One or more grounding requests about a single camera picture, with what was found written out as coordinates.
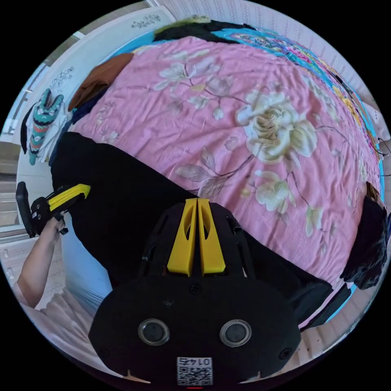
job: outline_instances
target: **human arm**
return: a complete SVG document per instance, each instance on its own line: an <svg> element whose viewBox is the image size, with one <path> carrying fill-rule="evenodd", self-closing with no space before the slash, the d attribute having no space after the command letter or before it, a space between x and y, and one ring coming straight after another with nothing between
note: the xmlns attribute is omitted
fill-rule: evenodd
<svg viewBox="0 0 391 391"><path fill-rule="evenodd" d="M44 293L54 246L64 226L63 220L59 222L54 217L49 220L22 267L18 286L32 308L36 307Z"/></svg>

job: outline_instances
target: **camera lens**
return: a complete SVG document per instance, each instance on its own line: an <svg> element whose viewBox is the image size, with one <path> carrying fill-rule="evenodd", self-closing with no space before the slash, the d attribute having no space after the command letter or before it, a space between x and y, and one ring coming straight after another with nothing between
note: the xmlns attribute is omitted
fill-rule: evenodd
<svg viewBox="0 0 391 391"><path fill-rule="evenodd" d="M138 336L148 345L163 345L170 338L167 325L158 319L146 319L138 327Z"/></svg>
<svg viewBox="0 0 391 391"><path fill-rule="evenodd" d="M244 345L251 337L250 325L240 319L227 322L220 330L220 340L229 347Z"/></svg>

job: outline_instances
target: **floor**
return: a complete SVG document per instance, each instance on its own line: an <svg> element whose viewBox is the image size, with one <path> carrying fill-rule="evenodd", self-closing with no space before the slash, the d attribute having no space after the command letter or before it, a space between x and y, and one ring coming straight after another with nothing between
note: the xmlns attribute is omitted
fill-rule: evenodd
<svg viewBox="0 0 391 391"><path fill-rule="evenodd" d="M19 278L22 266L36 239L27 239L20 242L1 244L0 259L4 273L12 286ZM55 293L60 293L65 286L65 274L62 265L61 242L56 244L52 263L49 269L48 281L37 309L45 308Z"/></svg>
<svg viewBox="0 0 391 391"><path fill-rule="evenodd" d="M20 146L0 143L0 227L19 224L15 200Z"/></svg>

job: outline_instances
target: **brown cloth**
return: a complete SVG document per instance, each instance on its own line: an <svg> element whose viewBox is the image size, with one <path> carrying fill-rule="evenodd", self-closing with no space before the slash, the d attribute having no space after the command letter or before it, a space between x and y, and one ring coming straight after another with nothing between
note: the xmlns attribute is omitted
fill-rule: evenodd
<svg viewBox="0 0 391 391"><path fill-rule="evenodd" d="M110 86L133 58L133 53L124 53L95 67L83 81L69 103L68 111L89 101L104 88Z"/></svg>

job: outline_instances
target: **black cloth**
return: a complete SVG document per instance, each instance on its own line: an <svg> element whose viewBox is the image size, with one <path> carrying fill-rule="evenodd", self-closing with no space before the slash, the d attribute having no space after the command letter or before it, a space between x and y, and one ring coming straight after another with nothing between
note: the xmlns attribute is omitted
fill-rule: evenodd
<svg viewBox="0 0 391 391"><path fill-rule="evenodd" d="M22 124L20 126L20 146L22 147L22 151L24 154L27 152L27 120L29 118L29 115L33 109L34 105L30 107L30 110L27 112L27 114L24 116Z"/></svg>
<svg viewBox="0 0 391 391"><path fill-rule="evenodd" d="M345 301L347 301L350 295L351 290L346 284L343 284L343 287L335 294L329 303L316 316L314 316L306 326L301 328L300 332L303 332L311 327L324 325L328 318L332 316Z"/></svg>
<svg viewBox="0 0 391 391"><path fill-rule="evenodd" d="M146 241L162 213L195 196L136 158L78 133L65 133L51 167L53 187L83 183L88 198L69 210L76 236L105 267L113 287L137 274ZM291 304L298 324L332 292L245 233L255 274Z"/></svg>
<svg viewBox="0 0 391 391"><path fill-rule="evenodd" d="M171 27L155 35L154 41L160 40L179 40L184 37L197 37L207 42L223 42L226 44L238 44L236 41L227 40L212 34L212 31L222 29L252 29L254 27L248 24L235 24L228 22L218 22L211 20L209 23L189 23L182 26Z"/></svg>
<svg viewBox="0 0 391 391"><path fill-rule="evenodd" d="M387 211L368 196L349 259L340 276L360 289L375 286L387 260Z"/></svg>
<svg viewBox="0 0 391 391"><path fill-rule="evenodd" d="M387 236L386 236L386 241L390 240L391 237L391 213L387 217Z"/></svg>
<svg viewBox="0 0 391 391"><path fill-rule="evenodd" d="M92 97L89 101L83 103L79 108L77 108L72 115L72 123L75 124L78 120L82 119L85 115L90 113L92 108L96 105L98 100L105 94L107 90L108 87L104 88L97 95Z"/></svg>

